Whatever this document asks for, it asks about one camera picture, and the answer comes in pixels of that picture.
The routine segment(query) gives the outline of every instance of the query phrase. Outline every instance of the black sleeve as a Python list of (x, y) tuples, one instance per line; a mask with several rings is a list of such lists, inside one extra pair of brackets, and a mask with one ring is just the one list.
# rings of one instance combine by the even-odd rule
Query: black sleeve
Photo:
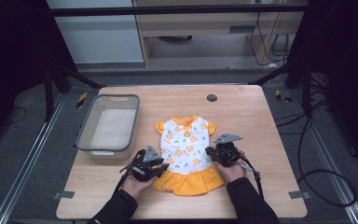
[(234, 180), (227, 185), (240, 224), (280, 223), (272, 208), (258, 195), (248, 178)]
[(125, 190), (119, 190), (105, 204), (88, 224), (124, 224), (128, 223), (135, 213), (138, 203)]

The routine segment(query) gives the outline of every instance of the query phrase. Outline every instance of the light wood tabletop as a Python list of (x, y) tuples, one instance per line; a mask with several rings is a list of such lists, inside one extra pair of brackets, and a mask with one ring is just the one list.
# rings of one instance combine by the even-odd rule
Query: light wood tabletop
[[(292, 168), (282, 145), (264, 92), (251, 85), (202, 86), (135, 86), (108, 87), (100, 94), (136, 94), (141, 100), (138, 130), (134, 143), (138, 150), (151, 145), (159, 151), (158, 121), (200, 115), (216, 124), (213, 140), (223, 133), (243, 136), (234, 142), (245, 152), (254, 168), (261, 173), (266, 202), (278, 217), (304, 217), (307, 208), (302, 198), (291, 199), (298, 191)], [(214, 94), (217, 101), (207, 96)], [(78, 151), (65, 191), (75, 193), (72, 199), (61, 198), (57, 217), (88, 219), (111, 198), (127, 161), (95, 160)], [(256, 187), (253, 175), (249, 179)], [(171, 192), (147, 189), (138, 199), (134, 219), (150, 218), (236, 218), (226, 186), (201, 196), (175, 196)]]

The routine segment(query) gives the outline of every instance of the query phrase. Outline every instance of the plastic bin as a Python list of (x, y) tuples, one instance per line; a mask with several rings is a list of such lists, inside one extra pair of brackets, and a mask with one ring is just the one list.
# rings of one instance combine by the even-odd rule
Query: plastic bin
[(77, 147), (93, 159), (128, 159), (133, 152), (139, 104), (134, 94), (96, 96), (76, 140)]

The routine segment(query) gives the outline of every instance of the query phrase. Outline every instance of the white bin bottom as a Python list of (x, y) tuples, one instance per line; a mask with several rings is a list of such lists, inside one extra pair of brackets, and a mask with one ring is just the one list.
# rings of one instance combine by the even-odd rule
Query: white bin bottom
[(106, 109), (92, 138), (90, 148), (122, 149), (131, 143), (136, 109)]

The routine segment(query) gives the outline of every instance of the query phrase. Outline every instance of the person's arm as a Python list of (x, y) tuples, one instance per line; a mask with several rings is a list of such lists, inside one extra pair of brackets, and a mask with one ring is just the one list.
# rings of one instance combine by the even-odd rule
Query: person's arm
[(147, 182), (139, 182), (132, 175), (129, 175), (117, 193), (105, 204), (88, 224), (125, 224), (128, 223), (135, 213), (138, 203), (135, 201), (142, 191), (150, 187), (156, 180), (153, 177)]
[(227, 192), (240, 224), (280, 223), (275, 212), (258, 195), (248, 178), (240, 177), (228, 183)]

